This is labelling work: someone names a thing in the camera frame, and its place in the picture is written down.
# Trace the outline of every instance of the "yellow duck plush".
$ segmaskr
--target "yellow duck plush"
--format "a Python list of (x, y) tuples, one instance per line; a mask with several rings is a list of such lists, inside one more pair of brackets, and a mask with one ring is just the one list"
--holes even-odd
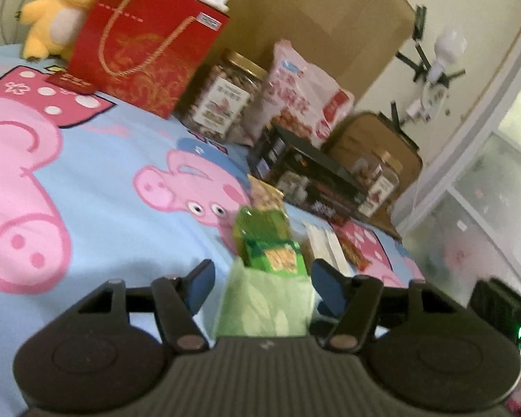
[(41, 60), (60, 55), (70, 60), (75, 40), (87, 12), (95, 0), (35, 0), (27, 3), (19, 15), (24, 25), (32, 24), (23, 59)]

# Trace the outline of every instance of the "rope handle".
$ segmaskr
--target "rope handle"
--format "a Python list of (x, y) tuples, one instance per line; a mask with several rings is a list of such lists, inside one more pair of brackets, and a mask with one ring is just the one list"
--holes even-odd
[(104, 59), (104, 48), (106, 46), (106, 41), (108, 40), (108, 37), (110, 36), (110, 32), (112, 28), (114, 27), (114, 24), (118, 20), (118, 17), (120, 17), (121, 14), (125, 12), (125, 8), (129, 4), (131, 0), (122, 0), (120, 5), (114, 10), (114, 13), (112, 14), (112, 17), (108, 20), (108, 23), (104, 27), (104, 30), (102, 32), (102, 36), (100, 37), (100, 42), (98, 44), (98, 60), (100, 61), (100, 65), (104, 69), (106, 73), (108, 73), (111, 76), (118, 77), (118, 76), (128, 76), (135, 72), (140, 72), (146, 67), (150, 66), (152, 63), (154, 63), (160, 55), (162, 55), (167, 49), (170, 44), (175, 41), (179, 35), (184, 32), (184, 30), (195, 20), (194, 16), (189, 16), (183, 22), (179, 24), (179, 26), (171, 33), (170, 36), (168, 36), (164, 42), (160, 44), (160, 46), (141, 63), (141, 65), (132, 67), (131, 69), (127, 69), (126, 71), (118, 71), (114, 72), (111, 70), (106, 60)]

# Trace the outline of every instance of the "peppa pig bedsheet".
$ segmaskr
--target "peppa pig bedsheet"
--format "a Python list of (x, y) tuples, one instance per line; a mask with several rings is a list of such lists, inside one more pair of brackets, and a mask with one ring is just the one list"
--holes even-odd
[[(249, 187), (241, 148), (56, 87), (52, 60), (18, 56), (19, 46), (0, 47), (0, 417), (25, 409), (11, 373), (20, 345), (109, 279), (145, 286), (212, 259), (216, 286), (197, 316), (211, 334)], [(325, 225), (288, 210), (298, 232), (302, 221)], [(417, 274), (378, 230), (351, 222), (347, 233), (389, 284)], [(152, 317), (131, 320), (157, 335)]]

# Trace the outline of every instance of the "white flower print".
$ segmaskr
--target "white flower print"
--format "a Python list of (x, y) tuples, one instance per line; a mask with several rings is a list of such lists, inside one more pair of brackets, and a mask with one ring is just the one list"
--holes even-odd
[(22, 96), (26, 92), (29, 92), (31, 88), (29, 88), (25, 83), (14, 83), (9, 82), (6, 83), (6, 93), (13, 93), (16, 96)]

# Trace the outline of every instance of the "gold jar lid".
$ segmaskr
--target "gold jar lid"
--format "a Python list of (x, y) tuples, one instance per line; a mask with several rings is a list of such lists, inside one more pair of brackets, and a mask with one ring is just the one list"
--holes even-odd
[(267, 75), (267, 72), (262, 67), (257, 66), (253, 61), (248, 60), (236, 51), (228, 49), (224, 52), (222, 58), (259, 80), (264, 80), (264, 77)]
[(389, 165), (390, 168), (392, 168), (394, 171), (396, 171), (397, 174), (401, 174), (401, 171), (403, 171), (403, 165), (396, 160), (394, 157), (392, 157), (392, 154), (390, 154), (387, 150), (378, 149), (375, 150), (374, 153), (387, 165)]

